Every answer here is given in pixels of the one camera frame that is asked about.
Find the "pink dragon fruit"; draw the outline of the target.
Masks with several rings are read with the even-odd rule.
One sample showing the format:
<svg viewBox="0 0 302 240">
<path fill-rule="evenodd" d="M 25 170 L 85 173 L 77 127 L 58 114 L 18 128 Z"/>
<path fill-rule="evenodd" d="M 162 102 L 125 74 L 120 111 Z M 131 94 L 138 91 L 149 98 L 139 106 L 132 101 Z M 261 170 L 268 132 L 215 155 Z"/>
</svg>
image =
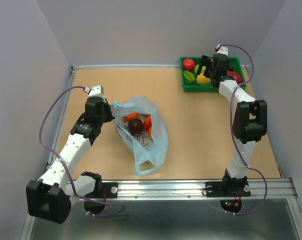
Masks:
<svg viewBox="0 0 302 240">
<path fill-rule="evenodd" d="M 238 85 L 243 82 L 241 75 L 234 71 L 227 71 L 227 75 L 234 78 Z"/>
</svg>

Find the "green starfruit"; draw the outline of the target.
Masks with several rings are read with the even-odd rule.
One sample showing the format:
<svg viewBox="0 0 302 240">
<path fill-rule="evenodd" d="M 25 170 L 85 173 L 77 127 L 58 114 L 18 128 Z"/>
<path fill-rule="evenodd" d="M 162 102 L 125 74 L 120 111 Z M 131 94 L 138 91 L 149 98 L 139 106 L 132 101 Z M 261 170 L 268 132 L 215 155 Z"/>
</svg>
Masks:
<svg viewBox="0 0 302 240">
<path fill-rule="evenodd" d="M 191 71 L 184 70 L 183 79 L 186 84 L 191 85 L 195 82 L 196 77 Z"/>
</svg>

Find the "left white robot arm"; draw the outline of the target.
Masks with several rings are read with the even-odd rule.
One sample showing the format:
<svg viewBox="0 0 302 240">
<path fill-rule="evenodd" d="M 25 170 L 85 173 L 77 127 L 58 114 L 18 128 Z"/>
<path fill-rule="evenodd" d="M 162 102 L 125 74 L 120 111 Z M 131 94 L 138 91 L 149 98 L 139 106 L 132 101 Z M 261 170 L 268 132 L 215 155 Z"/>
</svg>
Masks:
<svg viewBox="0 0 302 240">
<path fill-rule="evenodd" d="M 113 119 L 111 107 L 104 97 L 87 98 L 85 111 L 71 129 L 56 160 L 39 180 L 31 180 L 26 186 L 30 216 L 62 224 L 78 199 L 86 195 L 106 195 L 102 177 L 98 173 L 85 171 L 75 181 L 71 173 L 100 135 L 103 124 Z"/>
</svg>

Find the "green plastic tray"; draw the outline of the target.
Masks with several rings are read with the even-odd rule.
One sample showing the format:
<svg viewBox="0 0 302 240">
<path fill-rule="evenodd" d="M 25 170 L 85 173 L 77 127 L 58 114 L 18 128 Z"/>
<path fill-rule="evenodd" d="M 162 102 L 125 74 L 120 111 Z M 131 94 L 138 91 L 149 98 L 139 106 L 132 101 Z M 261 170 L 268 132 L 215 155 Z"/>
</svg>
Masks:
<svg viewBox="0 0 302 240">
<path fill-rule="evenodd" d="M 183 66 L 182 62 L 184 59 L 190 58 L 193 59 L 195 62 L 195 65 L 198 65 L 201 60 L 201 56 L 181 56 L 179 59 L 180 63 L 180 76 L 181 76 L 181 86 L 184 92 L 217 92 L 217 89 L 214 88 L 211 83 L 209 85 L 198 85 L 196 82 L 197 75 L 194 73 L 194 70 L 192 73 L 195 75 L 195 81 L 193 84 L 186 84 L 184 82 L 184 76 L 183 76 Z M 245 78 L 242 72 L 242 68 L 240 65 L 240 61 L 237 57 L 231 56 L 228 58 L 229 59 L 229 64 L 233 67 L 233 72 L 238 73 L 243 80 L 243 83 L 245 82 Z"/>
</svg>

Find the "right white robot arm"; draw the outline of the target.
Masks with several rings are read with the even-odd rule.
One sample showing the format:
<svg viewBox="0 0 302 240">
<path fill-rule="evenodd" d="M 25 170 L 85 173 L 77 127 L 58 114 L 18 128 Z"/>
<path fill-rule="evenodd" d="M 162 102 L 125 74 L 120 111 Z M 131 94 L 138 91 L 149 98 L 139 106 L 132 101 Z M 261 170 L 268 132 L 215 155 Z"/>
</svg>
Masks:
<svg viewBox="0 0 302 240">
<path fill-rule="evenodd" d="M 208 197 L 234 197 L 238 193 L 250 195 L 247 171 L 252 153 L 267 133 L 267 103 L 246 93 L 234 77 L 227 74 L 229 58 L 226 53 L 212 57 L 202 55 L 197 73 L 205 68 L 204 76 L 211 85 L 230 103 L 230 131 L 235 147 L 231 163 L 220 181 L 208 182 L 205 191 Z"/>
</svg>

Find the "red apple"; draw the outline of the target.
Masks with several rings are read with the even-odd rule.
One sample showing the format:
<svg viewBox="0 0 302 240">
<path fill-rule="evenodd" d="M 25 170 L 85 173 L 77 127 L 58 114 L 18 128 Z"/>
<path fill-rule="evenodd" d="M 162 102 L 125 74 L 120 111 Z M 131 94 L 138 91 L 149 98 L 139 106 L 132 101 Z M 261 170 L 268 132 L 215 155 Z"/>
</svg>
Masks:
<svg viewBox="0 0 302 240">
<path fill-rule="evenodd" d="M 182 61 L 182 68 L 184 71 L 192 72 L 195 68 L 195 61 L 191 58 L 185 58 Z"/>
</svg>

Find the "aluminium mounting rail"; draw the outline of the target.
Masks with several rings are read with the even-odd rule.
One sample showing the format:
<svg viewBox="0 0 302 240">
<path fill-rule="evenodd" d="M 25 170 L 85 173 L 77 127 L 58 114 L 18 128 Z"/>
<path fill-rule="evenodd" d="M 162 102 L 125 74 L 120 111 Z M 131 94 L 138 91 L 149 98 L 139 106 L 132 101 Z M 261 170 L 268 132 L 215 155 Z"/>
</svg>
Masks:
<svg viewBox="0 0 302 240">
<path fill-rule="evenodd" d="M 48 185 L 32 180 L 26 187 L 27 200 L 40 202 L 49 196 L 62 202 L 75 203 L 79 196 L 111 201 L 153 200 L 233 200 L 233 199 L 296 199 L 290 179 L 250 179 L 244 187 L 224 192 L 220 180 L 101 180 L 80 176 L 66 185 Z"/>
</svg>

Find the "orange peach fruit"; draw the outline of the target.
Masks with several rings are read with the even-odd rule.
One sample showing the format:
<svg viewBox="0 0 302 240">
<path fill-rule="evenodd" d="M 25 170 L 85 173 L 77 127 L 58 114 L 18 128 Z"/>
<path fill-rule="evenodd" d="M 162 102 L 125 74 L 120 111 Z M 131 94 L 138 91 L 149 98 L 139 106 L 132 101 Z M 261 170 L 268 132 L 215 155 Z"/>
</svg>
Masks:
<svg viewBox="0 0 302 240">
<path fill-rule="evenodd" d="M 207 86 L 211 83 L 210 78 L 204 76 L 203 74 L 197 75 L 196 84 L 199 86 Z"/>
</svg>

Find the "red orange persimmon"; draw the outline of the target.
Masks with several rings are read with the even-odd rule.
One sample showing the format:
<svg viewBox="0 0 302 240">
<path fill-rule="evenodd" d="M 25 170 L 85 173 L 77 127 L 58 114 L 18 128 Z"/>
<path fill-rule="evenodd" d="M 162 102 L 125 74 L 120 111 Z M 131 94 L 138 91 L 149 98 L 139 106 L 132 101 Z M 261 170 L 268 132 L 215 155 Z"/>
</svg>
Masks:
<svg viewBox="0 0 302 240">
<path fill-rule="evenodd" d="M 148 131 L 151 127 L 152 127 L 152 117 L 151 117 L 151 115 L 149 114 L 149 115 L 145 118 L 145 120 L 144 120 L 144 122 L 143 122 L 143 129 L 144 129 L 145 131 Z"/>
</svg>

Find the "light blue plastic bag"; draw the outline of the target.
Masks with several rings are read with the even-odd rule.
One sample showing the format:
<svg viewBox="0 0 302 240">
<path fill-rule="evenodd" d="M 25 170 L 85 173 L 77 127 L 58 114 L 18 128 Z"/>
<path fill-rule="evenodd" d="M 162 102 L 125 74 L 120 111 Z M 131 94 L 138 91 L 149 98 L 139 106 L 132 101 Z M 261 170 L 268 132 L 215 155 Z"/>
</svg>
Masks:
<svg viewBox="0 0 302 240">
<path fill-rule="evenodd" d="M 157 106 L 148 98 L 137 95 L 129 98 L 123 104 L 115 101 L 111 104 L 112 120 L 118 136 L 134 156 L 135 173 L 148 175 L 158 171 L 165 161 L 169 146 L 167 125 L 163 121 Z M 142 121 L 151 117 L 151 134 L 142 130 L 138 135 L 129 131 L 125 116 L 138 113 Z"/>
</svg>

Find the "yellow green pear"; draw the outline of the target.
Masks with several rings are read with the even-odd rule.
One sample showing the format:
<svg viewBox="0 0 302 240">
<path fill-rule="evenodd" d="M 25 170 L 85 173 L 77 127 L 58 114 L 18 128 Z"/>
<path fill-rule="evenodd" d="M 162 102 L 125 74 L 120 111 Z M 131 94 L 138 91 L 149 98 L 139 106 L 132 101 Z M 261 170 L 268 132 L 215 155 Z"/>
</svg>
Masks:
<svg viewBox="0 0 302 240">
<path fill-rule="evenodd" d="M 200 75 L 201 73 L 198 73 L 198 69 L 199 69 L 199 65 L 197 64 L 197 65 L 195 65 L 195 67 L 194 67 L 194 73 L 196 74 L 196 75 Z"/>
</svg>

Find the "orange tangerine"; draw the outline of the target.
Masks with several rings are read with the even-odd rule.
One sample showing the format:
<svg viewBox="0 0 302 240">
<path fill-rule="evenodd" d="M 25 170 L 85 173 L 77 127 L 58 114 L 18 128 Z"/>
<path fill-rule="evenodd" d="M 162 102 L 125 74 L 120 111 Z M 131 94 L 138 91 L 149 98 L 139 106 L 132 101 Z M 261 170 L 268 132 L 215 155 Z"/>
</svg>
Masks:
<svg viewBox="0 0 302 240">
<path fill-rule="evenodd" d="M 125 121 L 129 122 L 131 120 L 134 120 L 134 119 L 138 119 L 139 118 L 139 114 L 137 112 L 133 112 L 129 115 L 126 115 L 123 117 Z"/>
</svg>

